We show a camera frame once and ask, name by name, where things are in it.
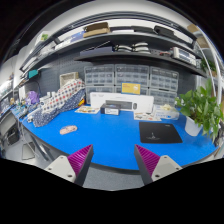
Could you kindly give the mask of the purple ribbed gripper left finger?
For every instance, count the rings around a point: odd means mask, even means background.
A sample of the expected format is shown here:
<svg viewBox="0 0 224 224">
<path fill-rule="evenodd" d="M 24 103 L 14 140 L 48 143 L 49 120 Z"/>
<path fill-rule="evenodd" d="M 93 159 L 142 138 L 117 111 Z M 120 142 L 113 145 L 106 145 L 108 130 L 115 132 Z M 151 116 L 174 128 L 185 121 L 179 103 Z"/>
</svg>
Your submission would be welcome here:
<svg viewBox="0 0 224 224">
<path fill-rule="evenodd" d="M 82 186 L 93 154 L 93 145 L 90 144 L 68 157 L 60 155 L 45 170 L 69 182 Z"/>
</svg>

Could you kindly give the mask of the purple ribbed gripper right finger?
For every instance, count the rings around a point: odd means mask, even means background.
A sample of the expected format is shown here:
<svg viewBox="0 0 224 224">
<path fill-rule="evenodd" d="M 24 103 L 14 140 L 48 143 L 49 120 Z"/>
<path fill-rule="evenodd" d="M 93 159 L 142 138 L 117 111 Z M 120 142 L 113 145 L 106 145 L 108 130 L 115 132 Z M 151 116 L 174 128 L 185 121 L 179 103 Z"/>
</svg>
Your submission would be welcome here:
<svg viewBox="0 0 224 224">
<path fill-rule="evenodd" d="M 134 156 L 145 185 L 182 169 L 168 155 L 158 156 L 139 145 L 134 146 Z"/>
</svg>

